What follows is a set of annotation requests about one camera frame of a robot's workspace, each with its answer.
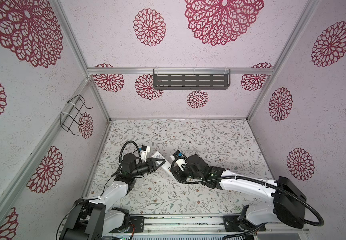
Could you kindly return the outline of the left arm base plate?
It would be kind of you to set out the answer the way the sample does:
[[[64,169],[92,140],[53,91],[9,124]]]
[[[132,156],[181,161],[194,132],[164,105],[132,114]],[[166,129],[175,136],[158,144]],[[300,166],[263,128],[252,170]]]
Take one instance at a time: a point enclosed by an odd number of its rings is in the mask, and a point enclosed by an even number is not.
[[[145,225],[144,216],[130,216],[125,218],[125,233],[143,233]]]

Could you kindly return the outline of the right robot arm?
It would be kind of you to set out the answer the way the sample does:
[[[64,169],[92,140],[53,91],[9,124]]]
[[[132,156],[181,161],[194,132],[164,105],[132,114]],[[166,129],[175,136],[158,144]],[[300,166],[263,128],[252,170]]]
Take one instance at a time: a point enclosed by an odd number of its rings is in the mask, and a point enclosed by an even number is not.
[[[260,200],[256,206],[246,205],[234,221],[239,232],[252,230],[263,223],[281,222],[287,226],[302,229],[305,224],[305,206],[288,195],[269,187],[286,190],[305,201],[304,194],[288,179],[275,180],[249,179],[224,168],[209,166],[198,155],[186,157],[180,151],[171,155],[171,173],[184,182],[197,181],[210,189],[227,190],[250,195]]]

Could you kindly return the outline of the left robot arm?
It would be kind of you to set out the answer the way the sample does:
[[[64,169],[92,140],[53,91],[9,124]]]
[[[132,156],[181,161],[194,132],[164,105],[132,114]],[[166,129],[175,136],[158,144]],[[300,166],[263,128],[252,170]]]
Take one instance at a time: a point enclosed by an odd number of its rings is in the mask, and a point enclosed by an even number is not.
[[[151,174],[166,163],[164,158],[142,161],[134,154],[126,154],[112,184],[91,199],[78,199],[66,215],[66,222],[57,240],[100,240],[111,231],[127,230],[129,211],[115,208],[114,204],[134,187],[137,178]]]

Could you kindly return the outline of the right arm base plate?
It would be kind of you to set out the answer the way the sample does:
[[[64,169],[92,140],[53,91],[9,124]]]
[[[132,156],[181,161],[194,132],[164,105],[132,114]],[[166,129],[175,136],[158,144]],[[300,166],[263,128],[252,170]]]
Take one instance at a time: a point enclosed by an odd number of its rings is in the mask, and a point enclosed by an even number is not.
[[[246,219],[239,219],[239,215],[223,216],[223,222],[226,232],[245,232],[256,228],[256,225],[251,224]]]

